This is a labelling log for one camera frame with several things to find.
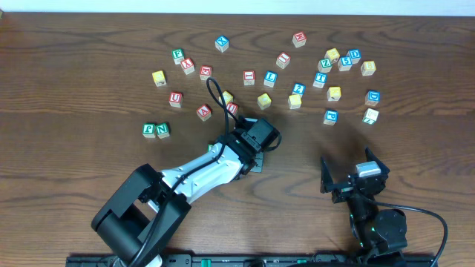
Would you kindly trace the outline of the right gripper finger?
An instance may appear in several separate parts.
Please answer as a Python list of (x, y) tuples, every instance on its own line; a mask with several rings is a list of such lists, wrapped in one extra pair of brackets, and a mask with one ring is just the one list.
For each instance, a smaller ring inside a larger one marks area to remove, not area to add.
[(381, 171), (388, 171), (388, 167), (368, 148), (365, 148), (365, 156), (368, 162), (374, 161)]
[(333, 190), (333, 178), (330, 175), (330, 171), (327, 167), (327, 164), (324, 158), (320, 158), (321, 160), (321, 184), (320, 184), (320, 192), (321, 193), (329, 193)]

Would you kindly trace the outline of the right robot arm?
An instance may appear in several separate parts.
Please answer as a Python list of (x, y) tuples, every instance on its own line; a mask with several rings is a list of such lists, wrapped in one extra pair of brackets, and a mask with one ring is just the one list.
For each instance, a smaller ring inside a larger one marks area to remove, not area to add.
[(324, 159), (321, 160), (320, 192), (331, 193), (332, 202), (345, 202), (350, 211), (350, 226), (361, 249), (354, 256), (361, 264), (406, 266), (402, 249), (407, 247), (407, 223), (403, 211), (378, 208), (374, 196), (386, 186), (390, 169), (369, 149), (366, 162), (356, 165), (347, 180), (335, 183)]

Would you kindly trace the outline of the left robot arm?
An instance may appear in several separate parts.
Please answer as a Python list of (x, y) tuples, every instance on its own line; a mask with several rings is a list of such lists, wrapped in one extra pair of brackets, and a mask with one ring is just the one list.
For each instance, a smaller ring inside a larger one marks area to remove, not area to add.
[(160, 253), (191, 209), (218, 186), (248, 174), (257, 155), (275, 149), (280, 132), (265, 119), (239, 118), (202, 156), (157, 171), (134, 170), (92, 219), (92, 229), (124, 266), (158, 266)]

